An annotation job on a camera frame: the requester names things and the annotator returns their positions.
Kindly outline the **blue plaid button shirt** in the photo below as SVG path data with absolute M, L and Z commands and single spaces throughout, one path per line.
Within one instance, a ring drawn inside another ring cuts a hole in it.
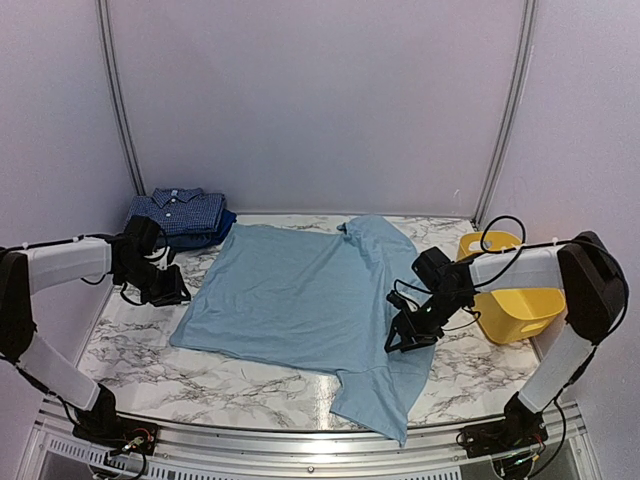
M 135 196 L 125 220 L 148 217 L 168 235 L 215 231 L 226 207 L 222 193 L 206 193 L 201 188 L 156 188 L 151 196 Z

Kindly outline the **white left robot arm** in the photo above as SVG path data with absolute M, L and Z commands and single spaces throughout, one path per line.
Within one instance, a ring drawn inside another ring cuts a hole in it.
M 138 426 L 116 411 L 115 394 L 82 373 L 66 352 L 65 334 L 84 328 L 87 301 L 72 301 L 105 281 L 139 294 L 136 305 L 165 307 L 190 300 L 165 237 L 148 217 L 132 217 L 123 232 L 4 248 L 1 251 L 1 358 L 40 393 L 58 399 L 74 433 L 116 445 Z

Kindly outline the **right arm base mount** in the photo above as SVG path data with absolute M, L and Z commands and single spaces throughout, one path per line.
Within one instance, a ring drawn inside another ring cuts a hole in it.
M 505 420 L 498 420 L 463 427 L 456 437 L 456 443 L 465 450 L 468 458 L 478 458 L 541 446 L 548 438 L 545 423 L 522 430 L 520 427 L 509 427 Z

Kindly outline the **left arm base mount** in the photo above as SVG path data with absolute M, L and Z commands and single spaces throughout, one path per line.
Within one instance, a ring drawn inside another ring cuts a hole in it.
M 99 432 L 96 428 L 75 426 L 76 438 L 109 447 L 113 455 L 135 453 L 152 455 L 158 440 L 159 426 L 156 423 L 122 418 L 113 433 Z

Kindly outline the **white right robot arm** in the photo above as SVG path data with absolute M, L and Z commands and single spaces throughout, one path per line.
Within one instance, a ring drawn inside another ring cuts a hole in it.
M 437 247 L 417 257 L 411 269 L 427 300 L 413 309 L 400 294 L 388 295 L 398 313 L 385 349 L 408 352 L 436 344 L 449 319 L 464 308 L 478 307 L 481 329 L 495 344 L 533 337 L 562 316 L 563 330 L 496 425 L 496 440 L 515 448 L 620 325 L 629 286 L 619 262 L 593 231 L 539 244 L 508 245 L 502 233 L 489 238 L 491 249 L 468 251 L 457 260 Z

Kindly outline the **light blue garment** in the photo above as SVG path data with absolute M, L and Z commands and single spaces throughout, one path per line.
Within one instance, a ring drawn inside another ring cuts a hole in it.
M 226 238 L 170 344 L 330 374 L 331 412 L 399 443 L 433 348 L 387 352 L 396 280 L 417 251 L 386 219 L 353 218 L 333 234 L 239 225 Z

